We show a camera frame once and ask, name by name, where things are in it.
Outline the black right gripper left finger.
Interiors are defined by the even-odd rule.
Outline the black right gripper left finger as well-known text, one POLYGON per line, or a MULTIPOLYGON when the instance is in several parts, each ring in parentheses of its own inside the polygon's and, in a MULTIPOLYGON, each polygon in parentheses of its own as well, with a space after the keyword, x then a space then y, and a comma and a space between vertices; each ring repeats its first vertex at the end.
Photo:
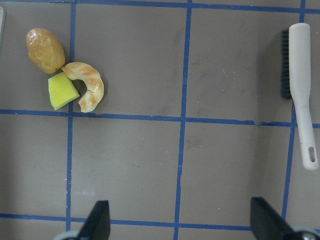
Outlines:
POLYGON ((99 200, 93 206, 84 225, 80 229, 78 240, 108 240, 111 234, 110 207, 108 200, 99 200))

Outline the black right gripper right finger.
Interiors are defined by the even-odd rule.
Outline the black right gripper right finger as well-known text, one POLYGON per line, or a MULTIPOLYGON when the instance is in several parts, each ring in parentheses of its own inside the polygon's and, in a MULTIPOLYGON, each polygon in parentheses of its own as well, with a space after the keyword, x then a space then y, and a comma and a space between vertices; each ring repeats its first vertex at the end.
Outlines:
POLYGON ((256 240, 299 240, 294 231, 263 197, 250 200, 250 228, 256 240))

